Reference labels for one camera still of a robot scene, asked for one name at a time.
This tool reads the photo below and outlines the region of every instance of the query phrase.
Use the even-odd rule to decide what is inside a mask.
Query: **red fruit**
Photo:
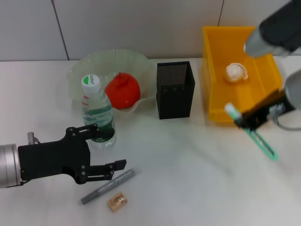
[[[124,109],[134,105],[140,99],[140,88],[137,80],[128,73],[119,72],[104,89],[112,107]]]

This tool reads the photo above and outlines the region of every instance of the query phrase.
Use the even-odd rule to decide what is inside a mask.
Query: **tabletop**
[[[272,162],[241,130],[208,122],[200,92],[202,59],[189,60],[196,86],[189,118],[159,120],[155,101],[133,113],[114,112],[117,142],[91,145],[91,164],[126,159],[141,173],[99,199],[79,200],[106,182],[77,185],[67,175],[35,179],[0,190],[0,221],[6,226],[283,226],[300,225],[301,136],[266,123],[259,132],[279,154]],[[66,74],[77,61],[0,62],[0,144],[27,144],[33,131],[55,141],[83,125],[68,97]],[[285,79],[301,56],[276,57]],[[281,117],[298,126],[297,111]],[[128,203],[113,213],[106,202],[121,191]]]

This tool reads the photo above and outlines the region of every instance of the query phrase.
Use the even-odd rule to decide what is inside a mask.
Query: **plastic bottle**
[[[94,74],[86,75],[81,80],[84,90],[82,98],[82,115],[85,125],[96,123],[101,130],[115,130],[113,111],[110,100],[100,88],[100,79]],[[112,146],[116,141],[116,133],[112,138],[98,137],[91,139],[101,149]]]

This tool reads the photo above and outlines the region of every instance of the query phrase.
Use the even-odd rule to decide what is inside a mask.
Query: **pen holder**
[[[195,81],[189,61],[160,63],[157,68],[157,105],[160,119],[190,116]]]

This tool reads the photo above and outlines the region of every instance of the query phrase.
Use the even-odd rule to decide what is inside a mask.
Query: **yellow container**
[[[282,88],[282,78],[271,54],[252,58],[244,53],[244,43],[254,29],[203,27],[203,94],[209,120],[229,124],[233,120],[224,111],[228,102],[243,113],[272,91]],[[236,83],[227,81],[226,67],[231,63],[244,65],[248,79]]]

